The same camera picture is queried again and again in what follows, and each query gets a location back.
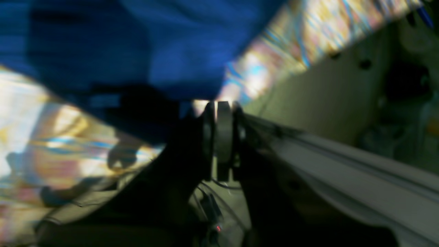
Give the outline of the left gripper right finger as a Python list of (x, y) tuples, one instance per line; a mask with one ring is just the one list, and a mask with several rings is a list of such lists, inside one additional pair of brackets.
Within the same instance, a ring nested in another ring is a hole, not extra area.
[(281, 157), (274, 141), (301, 131), (216, 104), (216, 182), (239, 182), (251, 228), (245, 247), (397, 247), (389, 228), (361, 223), (332, 206)]

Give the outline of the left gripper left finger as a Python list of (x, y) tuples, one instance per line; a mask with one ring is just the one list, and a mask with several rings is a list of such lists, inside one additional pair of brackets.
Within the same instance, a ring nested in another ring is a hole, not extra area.
[(188, 222), (189, 200), (211, 177), (214, 103), (182, 120), (163, 151), (105, 203), (60, 221), (50, 214), (36, 228), (38, 247), (196, 247), (199, 223)]

